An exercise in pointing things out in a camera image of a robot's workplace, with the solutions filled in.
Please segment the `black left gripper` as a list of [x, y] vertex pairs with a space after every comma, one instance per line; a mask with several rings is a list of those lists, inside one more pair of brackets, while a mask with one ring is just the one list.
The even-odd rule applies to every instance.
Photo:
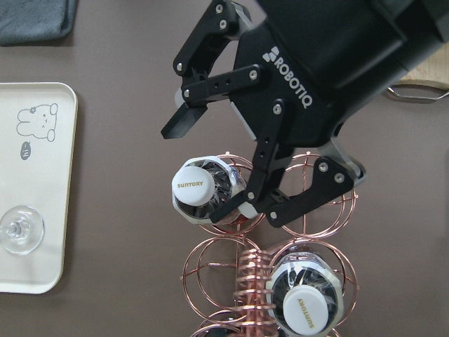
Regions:
[[335, 143], [343, 123], [448, 41], [447, 1], [261, 1], [244, 26], [235, 67], [256, 85], [231, 94], [258, 146], [255, 173], [279, 173], [299, 147], [318, 148], [354, 175]]

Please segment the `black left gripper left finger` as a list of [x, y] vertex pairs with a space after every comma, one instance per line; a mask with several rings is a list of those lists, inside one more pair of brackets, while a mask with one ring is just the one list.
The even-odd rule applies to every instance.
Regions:
[[217, 59], [231, 41], [243, 41], [265, 23], [252, 21], [249, 10], [235, 1], [212, 1], [173, 61], [182, 85], [175, 94], [177, 111], [162, 128], [165, 139], [184, 137], [208, 109], [208, 104], [229, 100], [230, 95], [261, 82], [262, 67], [244, 65], [211, 76]]

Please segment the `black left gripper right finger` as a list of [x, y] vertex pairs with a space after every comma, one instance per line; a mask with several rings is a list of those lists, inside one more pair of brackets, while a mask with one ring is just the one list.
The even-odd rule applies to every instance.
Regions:
[[288, 196], [280, 189], [294, 153], [294, 148], [284, 143], [292, 112], [282, 99], [272, 103], [257, 136], [246, 189], [210, 215], [213, 223], [248, 203], [257, 213], [265, 214], [271, 226], [282, 227], [352, 190], [354, 169], [343, 158], [330, 154], [315, 161], [311, 185], [304, 192]]

